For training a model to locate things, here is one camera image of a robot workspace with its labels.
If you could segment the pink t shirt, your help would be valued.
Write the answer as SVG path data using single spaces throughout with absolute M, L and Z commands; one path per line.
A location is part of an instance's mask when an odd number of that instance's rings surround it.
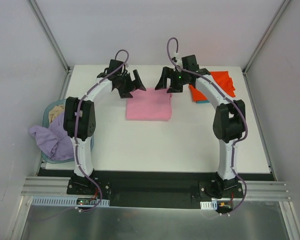
M 125 118 L 129 121 L 167 122 L 172 117 L 172 94 L 165 89 L 136 90 L 126 101 Z

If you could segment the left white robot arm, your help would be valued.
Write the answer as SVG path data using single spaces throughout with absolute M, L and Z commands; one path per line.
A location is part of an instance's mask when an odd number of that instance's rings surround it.
M 112 59 L 109 66 L 97 75 L 96 83 L 81 98 L 69 96 L 66 99 L 63 128 L 73 146 L 74 174 L 82 177 L 78 188 L 86 195 L 92 194 L 96 188 L 95 181 L 89 178 L 94 171 L 91 138 L 97 126 L 95 104 L 115 89 L 121 99 L 132 98 L 132 92 L 136 90 L 145 91 L 138 71 L 134 69 L 132 73 L 134 78 L 123 61 Z

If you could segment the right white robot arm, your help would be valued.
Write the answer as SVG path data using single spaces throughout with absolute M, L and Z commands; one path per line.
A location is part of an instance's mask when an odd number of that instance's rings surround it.
M 247 137 L 243 135 L 247 132 L 245 103 L 228 95 L 207 69 L 199 67 L 194 54 L 179 57 L 174 53 L 170 60 L 174 68 L 166 66 L 162 69 L 155 90 L 181 93 L 184 85 L 189 85 L 201 92 L 213 106 L 212 130 L 219 140 L 217 174 L 222 179 L 215 184 L 215 192 L 220 197 L 227 197 L 233 191 L 228 180 L 236 177 L 237 143 Z

